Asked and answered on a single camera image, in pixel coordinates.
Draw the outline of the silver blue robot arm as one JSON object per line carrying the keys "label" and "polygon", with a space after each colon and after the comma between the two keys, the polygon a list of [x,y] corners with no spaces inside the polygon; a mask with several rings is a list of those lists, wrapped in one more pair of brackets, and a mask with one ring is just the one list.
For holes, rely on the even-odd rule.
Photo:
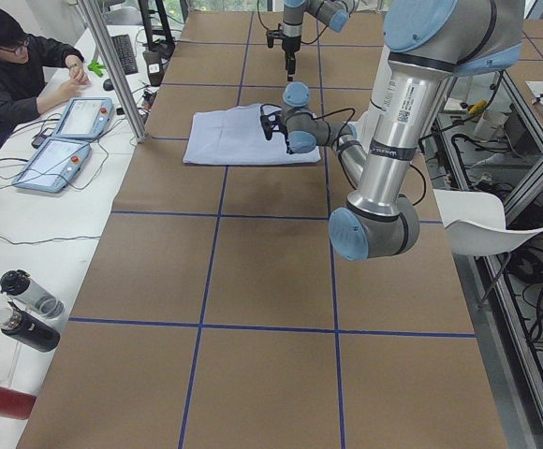
{"label": "silver blue robot arm", "polygon": [[329,218],[333,249],[348,260],[392,256],[418,239],[419,220],[401,187],[440,84],[504,70],[521,54],[521,1],[395,1],[383,21],[389,80],[369,141],[349,123],[309,109],[308,87],[290,81],[282,106],[259,117],[266,137],[284,136],[288,153],[333,149],[354,189]]}
{"label": "silver blue robot arm", "polygon": [[339,33],[356,11],[355,0],[289,0],[284,2],[283,18],[275,29],[266,30],[267,46],[271,49],[280,42],[285,55],[286,79],[292,81],[296,73],[296,54],[301,49],[304,16],[311,15],[331,31]]}

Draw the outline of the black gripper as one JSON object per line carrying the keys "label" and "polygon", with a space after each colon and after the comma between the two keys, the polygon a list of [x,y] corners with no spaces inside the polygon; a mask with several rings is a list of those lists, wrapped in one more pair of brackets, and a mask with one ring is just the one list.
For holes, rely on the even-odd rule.
{"label": "black gripper", "polygon": [[267,46],[271,49],[275,41],[281,42],[285,54],[285,69],[288,75],[296,73],[296,53],[301,49],[301,34],[287,36],[281,28],[266,32]]}
{"label": "black gripper", "polygon": [[261,105],[259,107],[259,122],[266,140],[271,141],[274,133],[285,133],[282,122],[283,113],[277,105]]}

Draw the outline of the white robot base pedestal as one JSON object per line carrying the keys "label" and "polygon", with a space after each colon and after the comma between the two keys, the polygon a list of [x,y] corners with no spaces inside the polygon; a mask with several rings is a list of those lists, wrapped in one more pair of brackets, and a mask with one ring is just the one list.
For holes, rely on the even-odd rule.
{"label": "white robot base pedestal", "polygon": [[357,141],[360,143],[365,152],[370,150],[375,129],[379,119],[384,115],[386,110],[385,98],[392,75],[388,62],[389,53],[389,47],[384,45],[375,74],[374,86],[369,100],[369,107],[355,122]]}

